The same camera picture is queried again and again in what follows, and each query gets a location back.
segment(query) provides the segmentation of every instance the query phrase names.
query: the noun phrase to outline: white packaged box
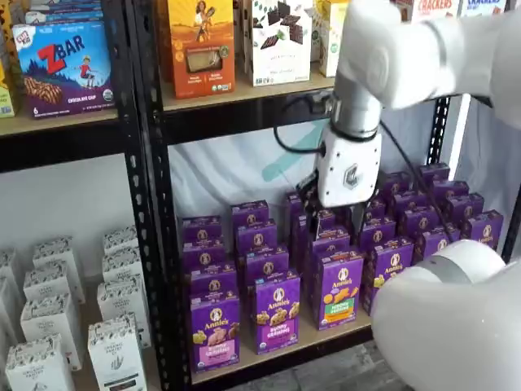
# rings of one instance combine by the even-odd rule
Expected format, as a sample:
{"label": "white packaged box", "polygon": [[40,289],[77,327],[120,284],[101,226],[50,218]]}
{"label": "white packaged box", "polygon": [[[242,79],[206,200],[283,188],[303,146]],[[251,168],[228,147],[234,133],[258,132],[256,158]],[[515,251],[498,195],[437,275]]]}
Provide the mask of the white packaged box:
{"label": "white packaged box", "polygon": [[64,295],[73,296],[69,282],[67,263],[51,261],[25,274],[24,293],[27,300],[41,300],[45,297]]}
{"label": "white packaged box", "polygon": [[85,286],[83,284],[83,269],[72,250],[72,236],[63,236],[34,248],[34,267],[44,266],[50,261],[67,262],[68,281],[71,284],[73,297],[81,304],[85,303]]}
{"label": "white packaged box", "polygon": [[111,231],[103,236],[103,251],[110,255],[125,247],[137,247],[138,233],[136,226],[127,226],[120,230]]}
{"label": "white packaged box", "polygon": [[89,354],[101,391],[147,391],[133,315],[89,326]]}
{"label": "white packaged box", "polygon": [[60,334],[69,367],[72,371],[81,369],[85,346],[81,339],[76,303],[71,295],[28,301],[20,322],[27,340]]}
{"label": "white packaged box", "polygon": [[59,334],[13,346],[6,375],[13,391],[74,391]]}
{"label": "white packaged box", "polygon": [[98,305],[103,320],[134,313],[139,341],[143,348],[148,348],[151,346],[151,337],[145,300],[140,275],[98,286]]}

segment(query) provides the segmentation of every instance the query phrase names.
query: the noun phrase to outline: white snack box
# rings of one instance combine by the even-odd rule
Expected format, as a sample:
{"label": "white snack box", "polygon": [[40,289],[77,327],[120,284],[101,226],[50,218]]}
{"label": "white snack box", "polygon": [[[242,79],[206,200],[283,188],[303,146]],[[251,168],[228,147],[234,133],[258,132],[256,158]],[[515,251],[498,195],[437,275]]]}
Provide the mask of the white snack box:
{"label": "white snack box", "polygon": [[41,300],[45,297],[73,296],[68,282],[67,263],[52,261],[25,274],[24,293],[27,300]]}
{"label": "white snack box", "polygon": [[5,277],[15,290],[20,306],[24,305],[24,268],[13,248],[0,250],[0,277]]}
{"label": "white snack box", "polygon": [[103,251],[110,255],[125,247],[137,247],[138,233],[136,226],[127,226],[120,230],[108,232],[103,236]]}
{"label": "white snack box", "polygon": [[90,325],[88,346],[101,391],[147,391],[133,315]]}
{"label": "white snack box", "polygon": [[151,346],[151,337],[145,300],[140,275],[98,286],[98,305],[103,320],[134,313],[139,341],[143,348],[148,348]]}
{"label": "white snack box", "polygon": [[27,340],[60,334],[69,367],[72,371],[81,369],[85,346],[81,339],[76,303],[71,295],[28,301],[25,303],[20,322]]}
{"label": "white snack box", "polygon": [[65,261],[68,266],[68,281],[71,284],[72,294],[81,304],[85,303],[85,286],[83,284],[83,269],[72,250],[72,236],[63,236],[34,248],[34,267],[44,266],[50,261]]}
{"label": "white snack box", "polygon": [[13,346],[6,375],[13,391],[74,391],[59,334]]}

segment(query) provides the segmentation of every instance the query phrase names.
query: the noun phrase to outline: black cable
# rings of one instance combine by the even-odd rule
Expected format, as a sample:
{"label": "black cable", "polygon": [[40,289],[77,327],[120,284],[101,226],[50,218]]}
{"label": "black cable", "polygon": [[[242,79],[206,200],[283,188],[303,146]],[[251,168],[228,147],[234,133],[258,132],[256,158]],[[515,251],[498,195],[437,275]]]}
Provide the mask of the black cable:
{"label": "black cable", "polygon": [[447,222],[445,221],[443,217],[443,213],[441,212],[440,208],[438,207],[436,200],[434,196],[432,195],[431,191],[427,188],[427,185],[423,181],[422,176],[418,173],[416,168],[414,168],[413,164],[410,162],[409,158],[405,154],[404,150],[401,148],[401,145],[398,143],[398,140],[394,137],[394,135],[391,133],[391,130],[385,125],[383,121],[380,121],[380,126],[382,126],[385,133],[387,133],[387,136],[391,139],[391,141],[394,143],[396,148],[398,149],[398,152],[401,154],[401,157],[405,160],[405,163],[409,166],[410,171],[413,173],[414,180],[418,183],[420,186],[420,189],[426,194],[427,198],[429,199],[429,202],[434,207],[434,210],[436,211],[436,214],[438,215],[438,218],[440,219],[441,225],[445,231],[445,234],[447,234],[447,239],[450,243],[453,242],[452,235],[450,233],[449,226],[447,226]]}

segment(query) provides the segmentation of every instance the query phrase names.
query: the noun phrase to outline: crackers box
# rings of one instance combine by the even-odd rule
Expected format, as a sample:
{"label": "crackers box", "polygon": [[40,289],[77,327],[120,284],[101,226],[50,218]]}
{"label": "crackers box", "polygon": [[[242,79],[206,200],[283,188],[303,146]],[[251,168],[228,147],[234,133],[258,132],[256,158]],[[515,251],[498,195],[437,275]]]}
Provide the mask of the crackers box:
{"label": "crackers box", "polygon": [[190,297],[193,370],[208,371],[239,362],[239,296],[237,291]]}
{"label": "crackers box", "polygon": [[483,212],[484,198],[478,193],[449,197],[444,202],[445,216],[455,224]]}
{"label": "crackers box", "polygon": [[413,258],[413,242],[403,236],[373,248],[364,265],[361,300],[370,314],[374,298],[383,284],[409,267]]}
{"label": "crackers box", "polygon": [[348,0],[326,0],[322,4],[322,55],[320,72],[325,77],[335,77],[339,63],[342,29],[348,10]]}
{"label": "crackers box", "polygon": [[397,232],[413,238],[419,232],[434,229],[439,223],[440,218],[433,206],[417,206],[401,214]]}
{"label": "crackers box", "polygon": [[67,263],[64,261],[51,261],[28,271],[24,281],[27,300],[41,300],[66,293],[72,295],[67,268]]}
{"label": "crackers box", "polygon": [[103,251],[105,255],[113,254],[125,247],[137,246],[139,246],[139,242],[135,225],[126,226],[103,235]]}
{"label": "crackers box", "polygon": [[296,344],[300,312],[300,277],[296,271],[258,279],[252,310],[257,354]]}
{"label": "crackers box", "polygon": [[142,286],[140,275],[101,283],[98,286],[98,305],[103,320],[133,313],[136,317],[139,343],[143,348],[148,348],[152,345],[150,321]]}
{"label": "crackers box", "polygon": [[363,263],[355,248],[319,261],[312,305],[318,330],[355,320]]}
{"label": "crackers box", "polygon": [[225,260],[226,250],[222,238],[184,243],[182,246],[182,264],[185,272],[201,266],[216,265]]}
{"label": "crackers box", "polygon": [[74,391],[60,334],[13,346],[6,375],[13,390]]}
{"label": "crackers box", "polygon": [[68,281],[71,284],[72,295],[81,304],[85,303],[83,269],[73,252],[71,236],[63,236],[35,246],[33,254],[34,266],[44,266],[50,261],[65,261],[67,263]]}
{"label": "crackers box", "polygon": [[231,262],[201,266],[190,273],[190,294],[237,289],[237,270]]}
{"label": "crackers box", "polygon": [[230,0],[169,0],[177,98],[235,88],[234,13]]}
{"label": "crackers box", "polygon": [[81,338],[76,302],[68,293],[27,301],[20,318],[27,340],[60,334],[63,351],[72,371],[83,365],[85,345]]}
{"label": "crackers box", "polygon": [[89,325],[87,345],[100,391],[147,389],[132,314]]}
{"label": "crackers box", "polygon": [[501,236],[503,216],[495,209],[471,217],[462,224],[462,239],[472,239],[496,249]]}
{"label": "crackers box", "polygon": [[13,33],[34,118],[114,106],[101,20],[18,24]]}
{"label": "crackers box", "polygon": [[183,240],[186,242],[220,239],[222,236],[221,217],[201,216],[183,218],[182,233]]}
{"label": "crackers box", "polygon": [[309,80],[311,17],[304,2],[249,3],[252,27],[249,73],[254,86]]}

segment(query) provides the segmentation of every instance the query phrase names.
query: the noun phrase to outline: floor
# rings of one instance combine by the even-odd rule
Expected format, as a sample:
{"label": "floor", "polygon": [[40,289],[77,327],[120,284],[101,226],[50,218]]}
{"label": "floor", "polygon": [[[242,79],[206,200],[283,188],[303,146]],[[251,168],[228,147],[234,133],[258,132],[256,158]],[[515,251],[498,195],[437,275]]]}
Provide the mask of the floor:
{"label": "floor", "polygon": [[374,342],[307,362],[229,391],[413,391],[384,362]]}

